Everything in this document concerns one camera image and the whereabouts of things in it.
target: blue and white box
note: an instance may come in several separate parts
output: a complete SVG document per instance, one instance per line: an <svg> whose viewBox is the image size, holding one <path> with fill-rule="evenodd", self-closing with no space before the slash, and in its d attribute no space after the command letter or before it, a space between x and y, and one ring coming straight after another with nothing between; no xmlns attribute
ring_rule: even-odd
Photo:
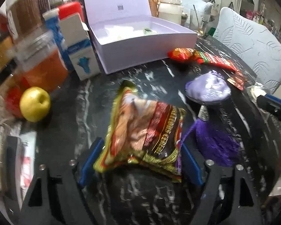
<svg viewBox="0 0 281 225"><path fill-rule="evenodd" d="M68 46L68 54L80 80L100 73L98 62L87 31L78 13L60 21L61 32Z"/></svg>

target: yellow apple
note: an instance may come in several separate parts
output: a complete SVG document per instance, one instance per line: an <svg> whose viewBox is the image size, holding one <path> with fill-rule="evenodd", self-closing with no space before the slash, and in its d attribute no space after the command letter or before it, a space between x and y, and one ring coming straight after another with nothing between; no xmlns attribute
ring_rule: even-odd
<svg viewBox="0 0 281 225"><path fill-rule="evenodd" d="M51 106L49 94L39 87L31 87L24 91L20 99L20 110L24 118L30 122L42 120Z"/></svg>

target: black marble table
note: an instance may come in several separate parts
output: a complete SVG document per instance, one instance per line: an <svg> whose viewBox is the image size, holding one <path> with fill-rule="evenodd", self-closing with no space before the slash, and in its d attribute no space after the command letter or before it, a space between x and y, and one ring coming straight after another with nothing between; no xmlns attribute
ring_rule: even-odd
<svg viewBox="0 0 281 225"><path fill-rule="evenodd" d="M214 38L199 37L196 49L232 60L247 77L247 85L255 83L255 73ZM52 96L51 116L38 124L27 123L23 128L23 131L37 131L35 168L41 164L64 165L89 148L96 137L104 138L113 100L124 79L136 84L141 98L186 109L185 133L200 108L185 99L185 83L211 69L226 79L230 75L219 68L182 66L170 59L110 75L101 73L82 82L72 73ZM239 163L251 176L256 194L263 202L279 176L276 166L281 155L281 125L272 116L262 117L245 91L229 86L232 90L230 99L220 104L214 114L240 143ZM189 137L185 144L202 165L204 159L196 149L195 140ZM124 166L103 175L96 174L84 193L99 224L185 224L190 221L192 209L200 197L200 187L185 179L182 183L172 183L145 168Z"/></svg>

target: white box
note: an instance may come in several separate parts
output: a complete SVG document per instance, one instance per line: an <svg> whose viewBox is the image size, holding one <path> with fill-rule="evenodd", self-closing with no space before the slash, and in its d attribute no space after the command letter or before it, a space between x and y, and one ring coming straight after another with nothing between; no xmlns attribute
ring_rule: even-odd
<svg viewBox="0 0 281 225"><path fill-rule="evenodd" d="M84 0L87 19L105 73L163 59L176 47L194 48L197 33L151 16L148 0ZM150 28L159 34L110 41L105 27Z"/></svg>
<svg viewBox="0 0 281 225"><path fill-rule="evenodd" d="M68 54L80 80L100 73L92 43L78 13L59 23L68 47Z"/></svg>

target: box lid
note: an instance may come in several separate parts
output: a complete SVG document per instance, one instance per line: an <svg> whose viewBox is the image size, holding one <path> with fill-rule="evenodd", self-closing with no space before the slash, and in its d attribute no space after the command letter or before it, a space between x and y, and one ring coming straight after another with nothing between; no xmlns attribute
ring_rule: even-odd
<svg viewBox="0 0 281 225"><path fill-rule="evenodd" d="M84 0L89 25L132 16L151 16L148 0Z"/></svg>

